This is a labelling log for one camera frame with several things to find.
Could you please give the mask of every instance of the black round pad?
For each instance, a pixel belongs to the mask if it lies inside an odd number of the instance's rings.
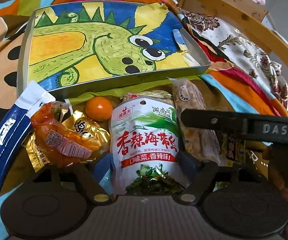
[[[288,221],[288,204],[267,185],[231,185],[208,195],[203,204],[206,218],[233,236],[262,238],[280,232]]]
[[[39,183],[34,186],[33,192],[14,192],[3,203],[1,218],[10,234],[50,239],[83,223],[87,204],[79,193],[63,188],[45,191]]]

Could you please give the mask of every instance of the orange plastic package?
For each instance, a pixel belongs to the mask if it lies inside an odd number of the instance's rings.
[[[55,111],[61,102],[44,104],[31,117],[35,129],[35,142],[51,163],[65,167],[90,157],[99,145],[85,139],[80,133],[65,128],[57,119]]]

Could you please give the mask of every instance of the orange fruit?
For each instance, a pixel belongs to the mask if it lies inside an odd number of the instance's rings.
[[[112,104],[104,97],[93,97],[86,103],[86,115],[95,121],[108,120],[113,112]]]

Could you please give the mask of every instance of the blue tube package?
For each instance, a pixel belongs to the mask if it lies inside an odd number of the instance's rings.
[[[52,101],[54,96],[31,81],[0,123],[0,190],[17,149],[32,128],[30,118]]]

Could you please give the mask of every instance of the metal bolt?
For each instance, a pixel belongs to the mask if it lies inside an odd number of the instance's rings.
[[[106,194],[97,194],[94,196],[94,200],[96,202],[106,202],[109,200],[109,197]]]
[[[192,194],[183,194],[181,195],[181,200],[185,202],[193,202],[196,199],[196,197]]]
[[[217,123],[217,121],[218,121],[218,119],[217,119],[217,118],[213,118],[213,119],[211,120],[211,124],[216,124],[216,123]]]

